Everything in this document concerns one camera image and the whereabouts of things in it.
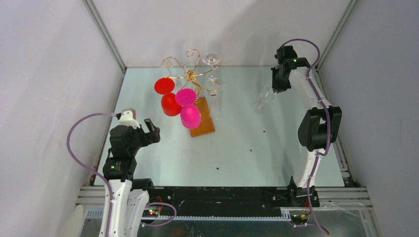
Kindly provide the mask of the gold rack wooden base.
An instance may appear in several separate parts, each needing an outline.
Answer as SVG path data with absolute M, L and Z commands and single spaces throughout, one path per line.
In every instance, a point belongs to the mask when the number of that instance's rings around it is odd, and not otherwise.
M 218 79 L 212 77 L 211 84 L 216 85 L 215 89 L 210 89 L 198 82 L 198 78 L 213 72 L 220 66 L 220 57 L 216 53 L 207 53 L 203 57 L 199 50 L 188 49 L 188 58 L 197 54 L 197 60 L 192 69 L 185 69 L 175 57 L 167 57 L 161 63 L 163 68 L 168 71 L 173 68 L 173 62 L 183 70 L 183 76 L 175 77 L 172 73 L 160 78 L 154 85 L 154 90 L 162 95 L 161 107 L 163 113 L 169 117 L 180 116 L 181 124 L 189 130 L 192 138 L 207 135 L 215 132 L 210 107 L 204 96 L 200 96 L 202 91 L 216 94 L 221 89 Z

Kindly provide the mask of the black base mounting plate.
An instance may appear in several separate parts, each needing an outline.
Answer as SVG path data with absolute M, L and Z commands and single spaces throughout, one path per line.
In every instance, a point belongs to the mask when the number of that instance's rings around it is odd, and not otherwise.
M 286 187 L 156 187 L 152 200 L 162 200 L 180 217 L 282 217 L 281 208 L 319 207 L 316 191 Z

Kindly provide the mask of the pink wine glass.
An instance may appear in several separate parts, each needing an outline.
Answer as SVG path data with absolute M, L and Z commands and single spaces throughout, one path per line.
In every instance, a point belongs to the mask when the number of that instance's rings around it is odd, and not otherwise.
M 188 129 L 195 129 L 201 124 L 201 113 L 194 105 L 197 94 L 190 88 L 179 90 L 175 95 L 176 102 L 181 106 L 180 118 L 182 125 Z

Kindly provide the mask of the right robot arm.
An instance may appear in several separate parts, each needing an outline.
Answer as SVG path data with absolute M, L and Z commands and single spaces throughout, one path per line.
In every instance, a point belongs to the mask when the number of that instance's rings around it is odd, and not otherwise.
M 303 147 L 302 164 L 290 178 L 281 198 L 290 206 L 305 207 L 316 198 L 315 176 L 321 159 L 337 139 L 342 110 L 327 100 L 313 78 L 313 66 L 306 58 L 298 57 L 293 46 L 280 46 L 275 58 L 277 65 L 271 69 L 273 92 L 277 94 L 295 88 L 306 108 L 297 131 Z

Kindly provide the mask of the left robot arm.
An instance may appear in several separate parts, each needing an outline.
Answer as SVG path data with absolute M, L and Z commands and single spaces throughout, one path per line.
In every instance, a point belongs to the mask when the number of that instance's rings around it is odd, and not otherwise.
M 160 129 L 149 118 L 144 122 L 148 132 L 134 119 L 122 121 L 110 130 L 111 147 L 103 167 L 103 176 L 108 182 L 104 210 L 108 213 L 101 225 L 101 237 L 127 235 L 128 199 L 137 166 L 136 154 L 140 148 L 160 142 Z

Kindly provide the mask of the red wine glass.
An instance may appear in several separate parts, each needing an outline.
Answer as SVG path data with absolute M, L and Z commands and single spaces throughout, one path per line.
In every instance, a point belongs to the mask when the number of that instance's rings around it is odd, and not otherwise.
M 163 112 L 170 117 L 177 116 L 181 111 L 181 106 L 175 100 L 174 88 L 175 83 L 170 78 L 160 78 L 154 85 L 154 90 L 162 95 L 161 107 Z

